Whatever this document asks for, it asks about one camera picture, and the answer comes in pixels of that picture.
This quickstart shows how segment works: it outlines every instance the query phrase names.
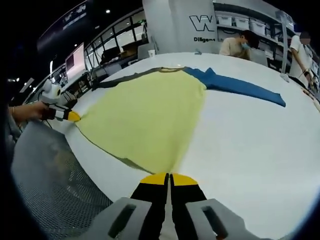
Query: storage bin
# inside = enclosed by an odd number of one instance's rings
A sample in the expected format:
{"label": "storage bin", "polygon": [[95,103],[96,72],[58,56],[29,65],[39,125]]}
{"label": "storage bin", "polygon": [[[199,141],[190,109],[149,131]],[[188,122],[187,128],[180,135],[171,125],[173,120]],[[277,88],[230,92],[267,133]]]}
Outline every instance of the storage bin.
{"label": "storage bin", "polygon": [[218,23],[221,25],[232,26],[232,16],[217,15]]}
{"label": "storage bin", "polygon": [[249,29],[249,19],[243,17],[234,17],[235,26],[240,29],[248,30]]}
{"label": "storage bin", "polygon": [[266,35],[266,25],[254,20],[250,20],[250,28],[257,34]]}

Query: computer monitor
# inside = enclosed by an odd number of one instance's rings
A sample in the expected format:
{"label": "computer monitor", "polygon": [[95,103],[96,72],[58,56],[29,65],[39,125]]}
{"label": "computer monitor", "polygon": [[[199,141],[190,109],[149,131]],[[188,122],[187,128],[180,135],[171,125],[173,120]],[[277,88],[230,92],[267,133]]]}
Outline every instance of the computer monitor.
{"label": "computer monitor", "polygon": [[87,71],[83,43],[65,59],[65,71],[67,83],[63,89],[68,88]]}

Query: white table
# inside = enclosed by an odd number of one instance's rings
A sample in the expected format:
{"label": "white table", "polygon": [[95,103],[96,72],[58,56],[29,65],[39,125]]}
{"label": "white table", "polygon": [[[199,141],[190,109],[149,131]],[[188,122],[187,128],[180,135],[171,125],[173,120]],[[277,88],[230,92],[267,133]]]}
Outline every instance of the white table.
{"label": "white table", "polygon": [[[253,97],[207,90],[178,172],[198,181],[208,199],[217,199],[241,216],[253,234],[279,239],[294,231],[320,189],[320,113],[311,99],[296,83],[285,82],[272,69],[216,54],[156,55],[105,81],[155,67],[181,66],[202,71],[211,67],[219,75],[281,94],[285,108]],[[73,110],[84,114],[106,91],[87,92]],[[73,123],[52,125],[65,134],[81,166],[112,201],[129,196],[148,175],[91,144]]]}

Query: sleeve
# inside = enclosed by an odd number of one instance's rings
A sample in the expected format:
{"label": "sleeve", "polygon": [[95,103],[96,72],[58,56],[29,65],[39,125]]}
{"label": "sleeve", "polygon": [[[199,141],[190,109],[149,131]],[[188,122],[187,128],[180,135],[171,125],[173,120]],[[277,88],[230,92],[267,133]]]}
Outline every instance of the sleeve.
{"label": "sleeve", "polygon": [[299,51],[301,46],[300,37],[298,35],[294,35],[291,39],[290,48]]}
{"label": "sleeve", "polygon": [[225,39],[221,44],[219,54],[230,56],[230,43],[227,39]]}

